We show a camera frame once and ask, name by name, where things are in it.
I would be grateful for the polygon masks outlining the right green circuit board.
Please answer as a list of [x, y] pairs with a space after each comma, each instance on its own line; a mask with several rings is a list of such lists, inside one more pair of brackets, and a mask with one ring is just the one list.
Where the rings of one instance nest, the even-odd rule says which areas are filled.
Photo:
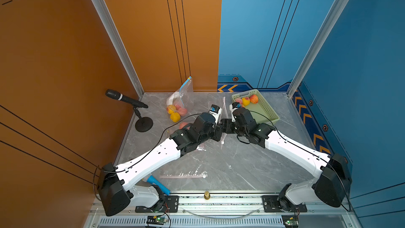
[[283, 224], [286, 228], [298, 228], [299, 219], [296, 216], [282, 215]]

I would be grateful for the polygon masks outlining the yellow peach pink spot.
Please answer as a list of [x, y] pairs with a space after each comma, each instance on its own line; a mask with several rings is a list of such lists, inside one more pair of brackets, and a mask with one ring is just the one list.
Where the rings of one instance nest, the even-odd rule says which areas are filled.
[[242, 98], [242, 105], [243, 106], [248, 106], [251, 103], [250, 98], [249, 97], [243, 97]]

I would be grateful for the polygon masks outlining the pink peach with leaf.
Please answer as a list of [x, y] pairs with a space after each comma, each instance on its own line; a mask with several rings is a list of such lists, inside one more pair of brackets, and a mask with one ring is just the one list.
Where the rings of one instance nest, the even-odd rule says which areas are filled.
[[189, 122], [181, 122], [179, 125], [179, 129], [185, 128], [188, 124], [189, 124]]

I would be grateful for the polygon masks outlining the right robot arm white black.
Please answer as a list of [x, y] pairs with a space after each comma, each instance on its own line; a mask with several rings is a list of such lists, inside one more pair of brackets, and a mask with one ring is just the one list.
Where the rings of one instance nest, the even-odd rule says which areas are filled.
[[345, 157], [318, 152], [282, 134], [272, 122], [257, 123], [253, 112], [237, 108], [231, 119], [222, 119], [223, 133], [246, 138], [245, 144], [258, 145], [293, 161], [312, 175], [312, 179], [298, 184], [286, 184], [277, 197], [280, 210], [291, 212], [298, 205], [322, 201], [339, 208], [349, 199], [352, 183]]

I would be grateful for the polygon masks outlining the orange red wrinkled peach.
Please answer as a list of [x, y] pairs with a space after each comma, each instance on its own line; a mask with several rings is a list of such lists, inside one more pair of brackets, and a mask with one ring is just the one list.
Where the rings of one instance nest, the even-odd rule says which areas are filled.
[[252, 104], [257, 104], [259, 102], [259, 98], [257, 95], [251, 95], [250, 96], [250, 103]]

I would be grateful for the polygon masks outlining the black microphone on stand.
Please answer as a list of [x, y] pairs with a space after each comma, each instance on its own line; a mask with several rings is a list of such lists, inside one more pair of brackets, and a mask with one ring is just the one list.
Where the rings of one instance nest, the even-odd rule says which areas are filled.
[[125, 103], [128, 103], [132, 105], [132, 108], [134, 110], [135, 115], [138, 117], [138, 120], [136, 121], [135, 128], [138, 132], [144, 133], [149, 131], [153, 127], [153, 120], [150, 117], [142, 117], [140, 111], [138, 110], [139, 108], [145, 108], [148, 109], [149, 106], [139, 100], [130, 98], [128, 96], [123, 95], [122, 93], [108, 89], [105, 92], [105, 95], [111, 99], [122, 101]]

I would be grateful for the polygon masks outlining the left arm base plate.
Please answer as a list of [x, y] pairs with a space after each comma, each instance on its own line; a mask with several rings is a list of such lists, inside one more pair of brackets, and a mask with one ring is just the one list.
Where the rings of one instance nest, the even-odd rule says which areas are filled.
[[179, 197], [178, 196], [165, 196], [160, 199], [155, 205], [150, 208], [145, 206], [136, 206], [136, 213], [177, 213], [179, 207]]

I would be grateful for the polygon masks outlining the green circuit board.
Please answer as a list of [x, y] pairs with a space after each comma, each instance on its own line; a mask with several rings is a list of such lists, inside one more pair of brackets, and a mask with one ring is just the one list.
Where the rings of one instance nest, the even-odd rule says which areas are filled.
[[283, 224], [286, 228], [298, 228], [299, 219], [296, 216], [282, 215]]
[[147, 216], [146, 226], [152, 228], [161, 228], [168, 225], [169, 221], [165, 216]]

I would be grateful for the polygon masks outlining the green plastic fruit basket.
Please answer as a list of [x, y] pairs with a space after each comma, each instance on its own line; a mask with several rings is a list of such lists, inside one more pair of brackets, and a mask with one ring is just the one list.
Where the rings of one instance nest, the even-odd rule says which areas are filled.
[[232, 101], [236, 102], [236, 98], [250, 97], [251, 95], [257, 95], [259, 102], [257, 104], [250, 103], [248, 106], [243, 106], [252, 113], [253, 118], [259, 123], [269, 123], [276, 124], [279, 121], [279, 116], [275, 110], [270, 106], [268, 101], [263, 97], [263, 95], [257, 90], [249, 90], [245, 92], [240, 92], [238, 94], [232, 95]]

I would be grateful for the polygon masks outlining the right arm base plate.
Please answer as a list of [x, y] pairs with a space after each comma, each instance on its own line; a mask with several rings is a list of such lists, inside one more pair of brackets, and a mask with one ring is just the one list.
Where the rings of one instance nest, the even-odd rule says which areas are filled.
[[262, 204], [265, 213], [298, 212], [308, 211], [305, 204], [294, 205], [287, 198], [279, 198], [276, 195], [263, 195]]

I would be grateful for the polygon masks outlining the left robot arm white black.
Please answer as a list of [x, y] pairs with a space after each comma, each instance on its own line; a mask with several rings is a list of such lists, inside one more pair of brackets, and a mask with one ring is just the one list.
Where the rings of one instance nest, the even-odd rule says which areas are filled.
[[216, 128], [220, 114], [221, 110], [202, 113], [190, 126], [176, 130], [149, 152], [117, 166], [104, 165], [97, 190], [106, 216], [114, 216], [129, 206], [136, 198], [133, 187], [148, 174], [195, 151], [207, 140], [219, 141], [221, 131]]

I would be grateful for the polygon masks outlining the blue handheld microphone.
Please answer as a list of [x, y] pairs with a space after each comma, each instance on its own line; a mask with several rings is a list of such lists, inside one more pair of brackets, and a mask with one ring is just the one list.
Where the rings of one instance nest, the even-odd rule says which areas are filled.
[[158, 187], [162, 190], [162, 192], [163, 192], [164, 194], [166, 194], [166, 195], [170, 195], [170, 194], [171, 194], [171, 191], [170, 191], [169, 189], [167, 189], [163, 184], [161, 184], [153, 175], [150, 175], [150, 176], [146, 179], [146, 181], [147, 181], [148, 183], [151, 183], [151, 184], [153, 184], [153, 185], [158, 186]]

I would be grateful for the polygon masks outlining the brass knob on rail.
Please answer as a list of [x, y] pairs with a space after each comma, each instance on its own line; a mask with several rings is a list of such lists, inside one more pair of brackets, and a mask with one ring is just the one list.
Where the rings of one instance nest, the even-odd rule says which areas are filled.
[[205, 191], [205, 192], [204, 192], [204, 199], [205, 199], [205, 200], [209, 200], [210, 198], [211, 198], [210, 192], [209, 192], [209, 191]]

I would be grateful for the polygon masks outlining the aluminium front rail frame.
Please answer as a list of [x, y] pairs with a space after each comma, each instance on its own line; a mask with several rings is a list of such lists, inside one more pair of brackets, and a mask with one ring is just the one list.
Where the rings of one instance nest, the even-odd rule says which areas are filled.
[[106, 216], [100, 201], [95, 200], [83, 227], [85, 228], [152, 228], [147, 216], [165, 216], [169, 224], [162, 228], [285, 228], [282, 215], [296, 216], [299, 228], [360, 228], [357, 215], [343, 207], [333, 208], [321, 201], [305, 203], [308, 211], [265, 213], [262, 196], [276, 195], [266, 191], [174, 191], [179, 197], [177, 213], [136, 213], [131, 205], [114, 216]]

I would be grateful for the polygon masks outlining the left green circuit board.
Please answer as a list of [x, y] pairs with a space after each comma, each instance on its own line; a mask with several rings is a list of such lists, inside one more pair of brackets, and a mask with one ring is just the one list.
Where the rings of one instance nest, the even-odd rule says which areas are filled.
[[152, 228], [161, 228], [168, 225], [169, 221], [165, 216], [147, 216], [146, 226]]

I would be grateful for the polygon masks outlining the clear blue-zipper zip bag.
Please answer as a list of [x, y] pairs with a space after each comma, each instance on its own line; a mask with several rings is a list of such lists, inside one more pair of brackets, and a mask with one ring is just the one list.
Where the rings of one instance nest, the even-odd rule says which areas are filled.
[[187, 80], [181, 85], [181, 87], [171, 94], [171, 96], [166, 100], [166, 105], [174, 105], [177, 110], [179, 107], [186, 108], [189, 112], [189, 109], [192, 106], [190, 100], [193, 90], [193, 78], [190, 76]]

